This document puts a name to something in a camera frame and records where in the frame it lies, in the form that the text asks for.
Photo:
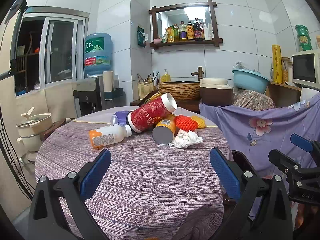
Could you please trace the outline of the yellow foam fruit net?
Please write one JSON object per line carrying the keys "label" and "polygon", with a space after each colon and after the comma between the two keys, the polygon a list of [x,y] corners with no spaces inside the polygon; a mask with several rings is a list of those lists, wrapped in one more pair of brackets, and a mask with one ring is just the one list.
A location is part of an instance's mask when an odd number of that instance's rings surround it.
{"label": "yellow foam fruit net", "polygon": [[197,124],[198,124],[197,128],[198,129],[203,129],[203,128],[206,127],[205,120],[202,119],[201,117],[193,115],[193,116],[191,116],[191,119],[194,120],[195,122],[197,122]]}

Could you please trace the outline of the white tissue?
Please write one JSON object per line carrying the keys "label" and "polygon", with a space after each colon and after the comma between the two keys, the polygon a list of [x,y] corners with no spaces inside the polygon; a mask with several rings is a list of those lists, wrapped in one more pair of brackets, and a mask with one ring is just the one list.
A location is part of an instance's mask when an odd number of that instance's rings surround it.
{"label": "white tissue", "polygon": [[175,148],[188,148],[191,145],[197,145],[202,142],[202,137],[199,137],[197,133],[193,131],[186,132],[180,129],[176,137],[169,143],[169,146]]}

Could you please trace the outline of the white orange drink bottle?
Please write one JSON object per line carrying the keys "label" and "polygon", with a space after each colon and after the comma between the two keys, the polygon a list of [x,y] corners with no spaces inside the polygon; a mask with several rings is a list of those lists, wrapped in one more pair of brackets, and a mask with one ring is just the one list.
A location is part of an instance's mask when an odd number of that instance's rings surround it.
{"label": "white orange drink bottle", "polygon": [[117,144],[132,135],[129,125],[111,125],[89,131],[89,139],[93,148],[102,148]]}

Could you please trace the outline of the orange foam fruit net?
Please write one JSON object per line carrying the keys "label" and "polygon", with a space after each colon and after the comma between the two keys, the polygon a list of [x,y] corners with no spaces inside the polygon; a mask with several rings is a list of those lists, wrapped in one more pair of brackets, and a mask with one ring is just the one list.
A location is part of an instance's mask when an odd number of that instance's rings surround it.
{"label": "orange foam fruit net", "polygon": [[186,132],[194,131],[198,128],[199,124],[189,116],[178,115],[175,117],[176,127]]}

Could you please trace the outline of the yellow chip can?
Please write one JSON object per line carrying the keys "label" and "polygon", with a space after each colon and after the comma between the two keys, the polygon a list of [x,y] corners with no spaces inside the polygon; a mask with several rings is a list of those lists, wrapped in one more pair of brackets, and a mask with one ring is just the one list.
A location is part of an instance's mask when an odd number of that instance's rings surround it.
{"label": "yellow chip can", "polygon": [[169,114],[152,130],[152,138],[159,145],[169,145],[176,133],[176,116]]}

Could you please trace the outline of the purple tissue package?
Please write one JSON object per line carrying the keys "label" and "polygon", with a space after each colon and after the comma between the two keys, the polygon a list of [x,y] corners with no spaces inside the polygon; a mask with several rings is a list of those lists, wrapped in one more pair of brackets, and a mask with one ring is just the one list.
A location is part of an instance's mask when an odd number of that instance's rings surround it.
{"label": "purple tissue package", "polygon": [[111,116],[111,125],[129,125],[128,115],[131,111],[117,111]]}

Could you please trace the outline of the red cylindrical canister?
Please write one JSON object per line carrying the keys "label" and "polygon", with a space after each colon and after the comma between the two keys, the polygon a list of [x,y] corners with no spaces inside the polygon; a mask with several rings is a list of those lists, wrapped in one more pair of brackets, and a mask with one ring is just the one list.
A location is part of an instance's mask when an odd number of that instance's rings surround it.
{"label": "red cylindrical canister", "polygon": [[131,111],[127,115],[129,126],[137,133],[158,123],[167,115],[177,109],[177,103],[170,93],[162,94],[160,97]]}

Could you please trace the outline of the dark snack bag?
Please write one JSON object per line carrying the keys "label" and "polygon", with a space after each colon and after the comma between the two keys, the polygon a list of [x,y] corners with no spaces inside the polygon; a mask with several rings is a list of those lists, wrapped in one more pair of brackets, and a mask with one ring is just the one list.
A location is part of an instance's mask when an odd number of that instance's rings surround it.
{"label": "dark snack bag", "polygon": [[162,94],[161,94],[160,92],[157,92],[157,93],[151,95],[150,97],[148,97],[148,98],[145,100],[144,103],[147,104],[147,103],[149,103],[149,102],[151,102],[151,101],[153,101],[153,100],[161,97],[161,95],[162,95]]}

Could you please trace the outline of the black trash bin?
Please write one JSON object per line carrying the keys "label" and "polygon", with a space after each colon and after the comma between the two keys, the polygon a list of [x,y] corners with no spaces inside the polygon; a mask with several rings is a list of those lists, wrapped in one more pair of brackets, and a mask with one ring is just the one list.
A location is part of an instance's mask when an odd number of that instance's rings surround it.
{"label": "black trash bin", "polygon": [[[247,157],[237,150],[232,150],[233,161],[241,168],[242,171],[254,171],[253,166],[249,163]],[[228,193],[223,194],[224,206],[233,206],[236,204],[236,199],[231,197]]]}

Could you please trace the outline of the paisley patterned cloth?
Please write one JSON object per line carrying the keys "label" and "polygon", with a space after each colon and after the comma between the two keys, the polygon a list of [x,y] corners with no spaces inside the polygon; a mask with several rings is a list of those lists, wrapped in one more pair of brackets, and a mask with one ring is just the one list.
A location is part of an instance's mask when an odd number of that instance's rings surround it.
{"label": "paisley patterned cloth", "polygon": [[244,90],[240,88],[233,92],[233,106],[254,111],[264,111],[276,107],[270,97],[254,90]]}

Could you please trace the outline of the light blue basin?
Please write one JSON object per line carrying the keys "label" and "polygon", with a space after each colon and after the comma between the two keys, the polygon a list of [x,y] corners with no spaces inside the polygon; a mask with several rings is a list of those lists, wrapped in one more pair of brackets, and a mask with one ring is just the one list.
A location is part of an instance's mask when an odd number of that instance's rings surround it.
{"label": "light blue basin", "polygon": [[246,69],[234,69],[232,73],[235,87],[244,90],[253,90],[264,94],[270,83],[269,79],[262,76],[259,72]]}

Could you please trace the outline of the purple striped tablecloth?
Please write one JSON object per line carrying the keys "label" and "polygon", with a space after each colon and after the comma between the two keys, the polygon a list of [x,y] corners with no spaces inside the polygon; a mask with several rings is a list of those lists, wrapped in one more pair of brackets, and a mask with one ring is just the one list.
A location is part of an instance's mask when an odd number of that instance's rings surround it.
{"label": "purple striped tablecloth", "polygon": [[[101,150],[91,146],[88,132],[108,125],[111,115],[122,109],[89,114],[55,130],[37,154],[36,180],[42,175],[63,178],[93,161]],[[151,131],[107,146],[111,165],[86,205],[109,239],[212,237],[224,207],[209,154],[218,147],[230,159],[231,150],[213,124],[196,133],[203,142],[182,149],[157,145]]]}

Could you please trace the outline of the brown white rice cooker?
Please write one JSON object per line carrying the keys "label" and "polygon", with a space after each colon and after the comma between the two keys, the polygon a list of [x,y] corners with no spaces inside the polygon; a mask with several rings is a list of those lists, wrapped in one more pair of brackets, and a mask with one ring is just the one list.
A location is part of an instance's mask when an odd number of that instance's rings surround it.
{"label": "brown white rice cooker", "polygon": [[228,106],[233,103],[233,86],[227,79],[205,77],[200,80],[202,103],[210,106]]}

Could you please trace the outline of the water dispenser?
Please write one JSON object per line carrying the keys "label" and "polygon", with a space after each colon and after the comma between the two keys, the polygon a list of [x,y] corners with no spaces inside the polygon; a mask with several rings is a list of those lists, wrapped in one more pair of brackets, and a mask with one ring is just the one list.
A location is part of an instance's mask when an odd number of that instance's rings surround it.
{"label": "water dispenser", "polygon": [[78,100],[81,116],[103,110],[103,78],[89,77],[73,83],[73,95]]}

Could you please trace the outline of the dark soy sauce bottle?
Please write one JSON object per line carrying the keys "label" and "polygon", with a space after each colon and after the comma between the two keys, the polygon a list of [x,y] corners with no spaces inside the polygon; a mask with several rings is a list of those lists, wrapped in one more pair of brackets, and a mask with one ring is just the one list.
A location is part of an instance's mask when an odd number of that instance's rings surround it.
{"label": "dark soy sauce bottle", "polygon": [[202,23],[198,18],[195,18],[193,22],[193,33],[194,33],[194,40],[204,40],[203,28]]}

